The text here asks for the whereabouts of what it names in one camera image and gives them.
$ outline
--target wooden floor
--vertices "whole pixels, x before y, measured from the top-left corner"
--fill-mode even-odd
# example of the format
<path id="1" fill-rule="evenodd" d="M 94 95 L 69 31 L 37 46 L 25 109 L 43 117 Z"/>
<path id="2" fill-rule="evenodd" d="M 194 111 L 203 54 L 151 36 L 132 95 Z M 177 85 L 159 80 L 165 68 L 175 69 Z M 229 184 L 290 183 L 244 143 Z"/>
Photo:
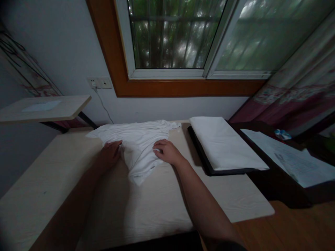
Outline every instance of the wooden floor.
<path id="1" fill-rule="evenodd" d="M 234 224 L 249 251 L 335 250 L 335 201 L 308 209 L 271 205 L 273 216 Z"/>

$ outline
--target light wood table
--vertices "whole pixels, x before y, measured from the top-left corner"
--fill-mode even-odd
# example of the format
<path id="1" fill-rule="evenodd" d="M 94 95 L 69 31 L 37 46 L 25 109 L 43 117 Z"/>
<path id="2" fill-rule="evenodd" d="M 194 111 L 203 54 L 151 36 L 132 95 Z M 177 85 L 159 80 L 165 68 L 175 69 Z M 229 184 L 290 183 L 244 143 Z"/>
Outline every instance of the light wood table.
<path id="1" fill-rule="evenodd" d="M 72 120 L 79 116 L 96 129 L 98 128 L 96 124 L 81 111 L 91 99 L 90 95 L 24 98 L 0 110 L 0 124 L 40 122 L 65 133 L 68 129 L 52 121 Z M 22 111 L 31 105 L 50 101 L 60 101 L 60 103 L 47 111 Z"/>
<path id="2" fill-rule="evenodd" d="M 273 208 L 247 175 L 206 176 L 187 132 L 169 140 L 190 162 L 231 222 L 271 215 Z M 28 250 L 102 148 L 89 131 L 58 135 L 0 200 L 4 233 L 17 250 Z M 78 250 L 100 250 L 193 229 L 171 165 L 157 166 L 141 186 L 128 180 L 121 160 L 108 172 L 92 203 Z"/>

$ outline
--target electrical outlet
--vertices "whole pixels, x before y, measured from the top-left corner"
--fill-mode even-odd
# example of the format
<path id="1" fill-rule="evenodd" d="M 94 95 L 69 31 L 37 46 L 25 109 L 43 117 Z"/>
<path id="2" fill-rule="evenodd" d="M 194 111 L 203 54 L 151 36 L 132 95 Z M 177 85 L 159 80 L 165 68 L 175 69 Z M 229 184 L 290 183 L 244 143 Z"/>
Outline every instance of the electrical outlet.
<path id="1" fill-rule="evenodd" d="M 87 82 L 91 89 L 101 89 L 98 78 L 87 78 Z"/>
<path id="2" fill-rule="evenodd" d="M 102 89 L 111 89 L 112 84 L 109 78 L 99 78 L 99 83 Z"/>

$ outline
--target tabletop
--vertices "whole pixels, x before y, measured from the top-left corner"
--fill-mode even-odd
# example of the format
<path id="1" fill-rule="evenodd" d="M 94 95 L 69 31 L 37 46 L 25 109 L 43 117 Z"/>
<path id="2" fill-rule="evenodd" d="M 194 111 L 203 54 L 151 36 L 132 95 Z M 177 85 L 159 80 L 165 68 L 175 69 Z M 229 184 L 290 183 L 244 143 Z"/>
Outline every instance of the tabletop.
<path id="1" fill-rule="evenodd" d="M 90 95 L 24 98 L 0 110 L 0 124 L 72 120 L 90 100 Z M 33 111 L 24 111 L 32 105 L 55 101 L 60 102 L 50 110 L 36 111 L 35 107 Z"/>
<path id="2" fill-rule="evenodd" d="M 206 176 L 188 135 L 189 122 L 170 131 L 169 140 L 190 162 L 231 222 L 274 213 L 247 175 Z M 0 200 L 2 229 L 18 250 L 38 238 L 83 172 L 102 148 L 89 131 L 58 135 Z M 141 186 L 128 180 L 121 160 L 98 185 L 78 250 L 99 250 L 193 229 L 176 174 L 167 163 Z"/>
<path id="3" fill-rule="evenodd" d="M 243 128 L 260 131 L 277 139 L 274 134 L 275 128 L 262 121 L 232 123 L 230 125 L 270 168 L 260 173 L 248 173 L 249 178 L 268 200 L 280 200 L 289 208 L 308 208 L 313 204 L 335 200 L 335 181 L 324 182 L 308 188 L 301 187 L 240 130 Z M 286 140 L 285 144 L 300 151 L 304 149 L 302 145 L 293 140 Z"/>

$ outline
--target dark wooden desk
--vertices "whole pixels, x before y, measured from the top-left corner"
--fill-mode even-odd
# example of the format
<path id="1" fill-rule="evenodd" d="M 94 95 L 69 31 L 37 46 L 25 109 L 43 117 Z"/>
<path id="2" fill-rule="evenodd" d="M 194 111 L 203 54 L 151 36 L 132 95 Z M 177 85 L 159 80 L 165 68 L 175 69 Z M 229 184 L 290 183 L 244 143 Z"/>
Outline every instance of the dark wooden desk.
<path id="1" fill-rule="evenodd" d="M 308 188 L 301 187 L 240 130 L 260 131 L 269 137 L 277 139 L 274 134 L 275 128 L 261 121 L 231 123 L 230 125 L 270 167 L 267 171 L 247 174 L 267 200 L 280 200 L 289 208 L 307 208 L 313 204 L 335 200 L 334 181 Z M 303 149 L 301 145 L 292 140 L 287 140 L 285 143 L 298 150 Z"/>

